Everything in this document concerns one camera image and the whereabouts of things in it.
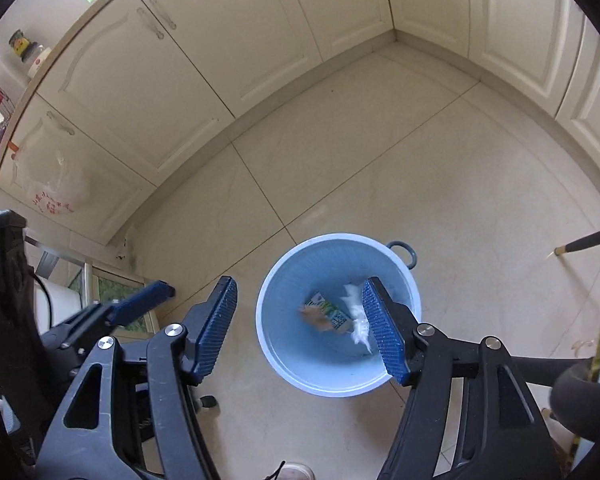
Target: floor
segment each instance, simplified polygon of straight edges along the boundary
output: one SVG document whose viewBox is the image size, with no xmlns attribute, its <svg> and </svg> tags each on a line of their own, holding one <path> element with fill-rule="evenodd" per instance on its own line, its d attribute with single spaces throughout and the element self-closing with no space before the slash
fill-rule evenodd
<svg viewBox="0 0 600 480">
<path fill-rule="evenodd" d="M 370 480 L 408 391 L 387 383 L 326 399 L 279 378 L 254 329 L 276 260 L 329 232 L 401 239 L 418 252 L 423 318 L 448 336 L 497 335 L 527 356 L 573 356 L 579 341 L 583 356 L 600 324 L 600 246 L 550 253 L 597 229 L 600 195 L 544 130 L 466 74 L 393 43 L 241 135 L 139 227 L 136 250 L 144 275 L 177 290 L 163 324 L 205 300 L 218 276 L 238 282 L 199 388 L 221 406 L 200 424 L 224 480 L 259 480 L 281 460 L 307 463 L 317 480 Z M 460 387 L 438 471 L 453 458 Z M 547 405 L 546 391 L 534 394 Z"/>
</svg>

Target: white shoe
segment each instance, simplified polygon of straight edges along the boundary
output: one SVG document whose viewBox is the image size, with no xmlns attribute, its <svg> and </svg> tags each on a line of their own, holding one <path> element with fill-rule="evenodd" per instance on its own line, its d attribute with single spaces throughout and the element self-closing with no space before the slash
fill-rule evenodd
<svg viewBox="0 0 600 480">
<path fill-rule="evenodd" d="M 305 465 L 286 462 L 276 480 L 315 480 L 315 476 Z"/>
</svg>

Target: blue textured rubber pad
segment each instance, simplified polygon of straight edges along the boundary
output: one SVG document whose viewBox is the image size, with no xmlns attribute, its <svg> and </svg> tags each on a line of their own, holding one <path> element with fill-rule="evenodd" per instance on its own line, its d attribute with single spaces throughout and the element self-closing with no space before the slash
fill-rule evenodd
<svg viewBox="0 0 600 480">
<path fill-rule="evenodd" d="M 126 326 L 144 316 L 162 302 L 172 298 L 175 293 L 176 290 L 169 283 L 150 283 L 132 296 L 120 300 L 114 307 L 113 312 L 109 314 L 109 322 L 115 326 Z"/>
<path fill-rule="evenodd" d="M 369 280 L 366 280 L 362 288 L 362 305 L 387 373 L 393 376 L 398 384 L 405 384 L 410 373 L 405 361 L 404 342 L 389 317 L 384 302 Z"/>
<path fill-rule="evenodd" d="M 237 303 L 238 285 L 235 280 L 231 280 L 216 303 L 196 345 L 196 366 L 193 368 L 193 377 L 199 383 L 213 371 L 216 365 L 216 359 L 224 342 L 224 336 L 229 330 Z"/>
</svg>

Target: bucket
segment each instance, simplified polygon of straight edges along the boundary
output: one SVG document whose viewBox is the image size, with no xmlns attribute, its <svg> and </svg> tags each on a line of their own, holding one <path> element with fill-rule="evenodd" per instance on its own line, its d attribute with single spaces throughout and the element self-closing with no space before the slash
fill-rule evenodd
<svg viewBox="0 0 600 480">
<path fill-rule="evenodd" d="M 393 251 L 406 248 L 407 266 Z M 372 353 L 349 334 L 319 332 L 299 308 L 316 292 L 340 307 L 344 285 L 377 276 L 392 300 L 407 305 L 420 320 L 420 295 L 410 269 L 416 254 L 403 242 L 387 246 L 359 235 L 336 233 L 307 240 L 282 256 L 269 271 L 256 305 L 258 341 L 269 364 L 296 388 L 322 397 L 352 397 L 387 382 L 390 375 L 373 336 Z"/>
</svg>

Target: drawer handle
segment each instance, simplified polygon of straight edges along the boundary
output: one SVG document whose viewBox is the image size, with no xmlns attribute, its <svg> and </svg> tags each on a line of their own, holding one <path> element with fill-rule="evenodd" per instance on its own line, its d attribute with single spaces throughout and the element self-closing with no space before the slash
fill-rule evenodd
<svg viewBox="0 0 600 480">
<path fill-rule="evenodd" d="M 147 26 L 147 28 L 156 36 L 158 36 L 159 40 L 163 40 L 164 33 L 160 30 L 158 25 L 156 25 L 154 19 L 151 16 L 149 16 L 149 13 L 146 12 L 146 10 L 144 10 L 142 7 L 138 7 L 138 9 L 136 9 L 136 12 L 138 13 L 138 16 L 140 16 L 140 20 Z"/>
<path fill-rule="evenodd" d="M 53 113 L 51 110 L 49 110 L 46 113 L 46 116 L 53 121 L 53 124 L 55 124 L 58 129 L 67 132 L 69 135 L 75 135 L 75 130 L 66 126 L 66 124 L 62 124 L 60 119 L 58 119 L 58 117 L 56 117 L 56 114 Z"/>
<path fill-rule="evenodd" d="M 158 3 L 158 0 L 149 0 L 149 2 L 152 4 L 152 6 L 154 6 L 155 12 L 157 12 L 165 22 L 167 22 L 169 28 L 171 30 L 176 30 L 177 26 L 175 22 L 169 17 L 167 11 L 162 8 L 161 4 Z"/>
</svg>

